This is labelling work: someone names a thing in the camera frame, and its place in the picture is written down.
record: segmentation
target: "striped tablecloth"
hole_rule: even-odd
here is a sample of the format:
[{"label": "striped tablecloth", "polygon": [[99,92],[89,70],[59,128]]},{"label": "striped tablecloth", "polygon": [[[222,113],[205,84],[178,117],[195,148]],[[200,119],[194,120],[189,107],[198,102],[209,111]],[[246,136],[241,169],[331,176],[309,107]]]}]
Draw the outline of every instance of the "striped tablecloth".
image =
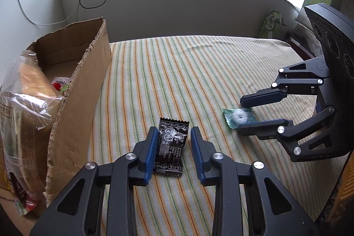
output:
[{"label": "striped tablecloth", "polygon": [[[267,88],[277,70],[301,61],[286,43],[271,39],[178,36],[111,44],[111,66],[93,120],[88,158],[113,162],[144,140],[160,117],[182,119],[235,161],[264,162],[315,220],[339,177],[346,157],[292,163],[276,140],[238,136],[223,108],[238,108],[240,97]],[[314,111],[314,96],[290,95],[256,108],[258,120],[287,118],[299,123]],[[135,188],[139,235],[211,235],[215,188],[200,185],[189,139],[180,178],[153,175]],[[103,205],[103,234],[109,190]],[[248,235],[245,196],[244,235]]]}]

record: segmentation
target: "black snack package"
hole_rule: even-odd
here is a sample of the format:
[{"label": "black snack package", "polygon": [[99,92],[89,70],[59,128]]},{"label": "black snack package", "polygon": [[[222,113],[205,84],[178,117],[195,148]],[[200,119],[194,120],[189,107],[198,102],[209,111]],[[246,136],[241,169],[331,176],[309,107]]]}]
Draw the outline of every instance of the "black snack package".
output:
[{"label": "black snack package", "polygon": [[159,143],[154,165],[156,173],[182,175],[181,155],[187,140],[188,127],[188,121],[160,118]]}]

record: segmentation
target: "clear plastic bag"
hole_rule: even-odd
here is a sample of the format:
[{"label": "clear plastic bag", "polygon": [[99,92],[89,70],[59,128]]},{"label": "clear plastic bag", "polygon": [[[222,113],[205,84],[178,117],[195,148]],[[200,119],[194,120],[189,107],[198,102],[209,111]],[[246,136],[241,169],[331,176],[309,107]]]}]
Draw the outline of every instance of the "clear plastic bag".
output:
[{"label": "clear plastic bag", "polygon": [[33,51],[17,56],[0,91],[0,129],[8,169],[34,200],[43,198],[49,136],[62,100]]}]

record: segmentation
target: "green snack package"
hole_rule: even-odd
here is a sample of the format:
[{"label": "green snack package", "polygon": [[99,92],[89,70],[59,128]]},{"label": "green snack package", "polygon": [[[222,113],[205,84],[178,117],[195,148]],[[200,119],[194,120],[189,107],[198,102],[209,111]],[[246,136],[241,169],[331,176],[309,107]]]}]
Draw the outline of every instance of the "green snack package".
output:
[{"label": "green snack package", "polygon": [[252,108],[223,109],[222,111],[231,129],[238,128],[241,124],[258,122]]}]

